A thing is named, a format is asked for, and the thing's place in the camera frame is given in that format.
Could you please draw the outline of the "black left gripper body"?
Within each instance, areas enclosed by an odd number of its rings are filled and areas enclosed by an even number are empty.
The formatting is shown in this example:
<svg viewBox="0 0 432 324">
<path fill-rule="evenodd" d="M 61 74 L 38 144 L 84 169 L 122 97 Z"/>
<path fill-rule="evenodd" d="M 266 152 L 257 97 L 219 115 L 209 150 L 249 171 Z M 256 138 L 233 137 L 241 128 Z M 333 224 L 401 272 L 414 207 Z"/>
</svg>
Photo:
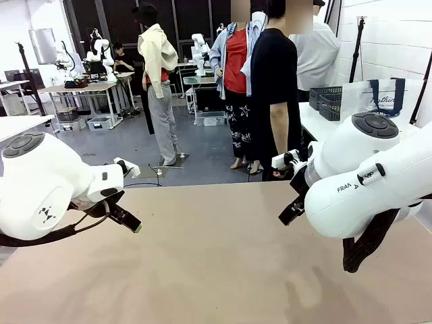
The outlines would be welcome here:
<svg viewBox="0 0 432 324">
<path fill-rule="evenodd" d="M 126 211 L 117 203 L 124 195 L 124 191 L 117 192 L 101 202 L 97 202 L 93 207 L 85 210 L 85 213 L 94 218 L 104 217 L 106 215 L 111 218 L 124 218 Z"/>
</svg>

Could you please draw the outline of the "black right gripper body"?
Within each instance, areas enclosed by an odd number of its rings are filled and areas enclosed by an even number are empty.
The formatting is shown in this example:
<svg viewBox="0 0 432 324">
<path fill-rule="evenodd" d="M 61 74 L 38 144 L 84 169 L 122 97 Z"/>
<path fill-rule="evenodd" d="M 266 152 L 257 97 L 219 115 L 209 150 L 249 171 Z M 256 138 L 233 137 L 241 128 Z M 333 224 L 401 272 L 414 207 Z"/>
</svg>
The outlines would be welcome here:
<svg viewBox="0 0 432 324">
<path fill-rule="evenodd" d="M 306 193 L 309 190 L 309 185 L 305 180 L 305 171 L 307 169 L 307 164 L 297 165 L 293 167 L 293 177 L 290 180 L 290 185 L 298 193 L 297 200 L 304 202 Z"/>
</svg>

